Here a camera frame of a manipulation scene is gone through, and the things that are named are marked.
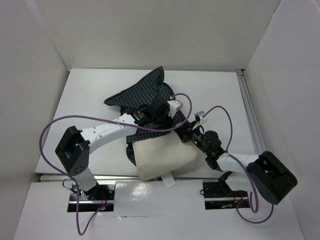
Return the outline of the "cream white pillow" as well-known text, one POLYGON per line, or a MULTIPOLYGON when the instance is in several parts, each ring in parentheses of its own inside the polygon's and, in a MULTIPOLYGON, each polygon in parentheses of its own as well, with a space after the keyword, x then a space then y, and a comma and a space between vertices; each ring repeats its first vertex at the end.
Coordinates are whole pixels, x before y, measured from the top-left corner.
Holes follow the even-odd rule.
POLYGON ((138 176, 148 181, 192 163, 198 151, 174 131, 132 144, 138 176))

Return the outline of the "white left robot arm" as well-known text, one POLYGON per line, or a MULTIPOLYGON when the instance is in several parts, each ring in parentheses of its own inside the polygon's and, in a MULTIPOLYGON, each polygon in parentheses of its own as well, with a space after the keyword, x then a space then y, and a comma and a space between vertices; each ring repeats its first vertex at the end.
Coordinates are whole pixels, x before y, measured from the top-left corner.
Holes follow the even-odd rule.
POLYGON ((110 142, 134 135, 138 126, 156 130, 171 128, 182 106, 178 100, 157 97, 151 104, 129 109, 114 120, 115 124, 105 123, 83 130, 71 126, 63 134, 55 153, 68 176, 78 182, 81 194, 92 200, 101 189, 89 169, 90 154, 110 142))

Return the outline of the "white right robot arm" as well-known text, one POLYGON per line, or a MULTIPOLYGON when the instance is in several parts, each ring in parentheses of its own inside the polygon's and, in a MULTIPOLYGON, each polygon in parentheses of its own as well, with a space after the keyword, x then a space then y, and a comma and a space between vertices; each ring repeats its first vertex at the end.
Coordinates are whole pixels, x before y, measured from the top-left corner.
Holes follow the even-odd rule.
POLYGON ((183 143, 194 144, 206 155, 205 161, 212 169, 225 172, 218 179, 218 190, 223 196, 236 191, 251 192, 255 189, 268 203, 278 205, 298 184, 294 174, 270 151, 257 155, 228 154, 222 148, 218 133, 203 131, 196 123, 185 123, 175 130, 183 143))

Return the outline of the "dark plaid pillowcase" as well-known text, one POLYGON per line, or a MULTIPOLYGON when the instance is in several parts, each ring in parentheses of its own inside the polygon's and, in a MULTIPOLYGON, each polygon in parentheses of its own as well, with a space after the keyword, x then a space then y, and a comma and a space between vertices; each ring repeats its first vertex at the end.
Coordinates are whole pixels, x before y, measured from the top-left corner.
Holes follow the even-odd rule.
MULTIPOLYGON (((120 107, 120 114, 123 115, 129 109, 149 105, 156 97, 169 99, 174 95, 172 88, 164 82, 165 72, 162 66, 149 72, 136 84, 114 94, 104 100, 107 106, 120 107)), ((167 132, 152 132, 138 129, 135 134, 126 137, 126 155, 130 162, 136 164, 133 144, 148 139, 154 139, 167 135, 167 132)))

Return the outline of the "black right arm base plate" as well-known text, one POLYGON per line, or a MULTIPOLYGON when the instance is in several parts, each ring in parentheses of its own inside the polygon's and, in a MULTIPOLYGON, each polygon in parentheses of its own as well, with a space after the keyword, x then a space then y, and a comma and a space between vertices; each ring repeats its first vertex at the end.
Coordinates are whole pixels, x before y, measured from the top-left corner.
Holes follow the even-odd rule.
POLYGON ((250 208, 248 193, 245 191, 233 191, 227 185, 227 177, 232 172, 227 171, 217 179, 204 179, 200 195, 204 197, 206 210, 226 210, 240 208, 250 208))

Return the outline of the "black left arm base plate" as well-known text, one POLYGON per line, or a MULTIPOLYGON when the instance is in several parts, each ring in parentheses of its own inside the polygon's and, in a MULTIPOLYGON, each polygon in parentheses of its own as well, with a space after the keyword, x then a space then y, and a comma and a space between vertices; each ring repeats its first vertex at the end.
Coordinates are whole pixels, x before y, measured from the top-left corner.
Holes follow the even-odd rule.
MULTIPOLYGON (((62 182, 62 186, 69 190, 68 200, 68 213, 75 213, 77 207, 77 188, 71 179, 66 178, 62 182)), ((80 213, 93 213, 98 208, 101 208, 101 212, 113 212, 114 211, 114 199, 115 199, 115 182, 100 183, 97 190, 93 193, 86 194, 80 189, 79 196, 79 212, 80 213)))

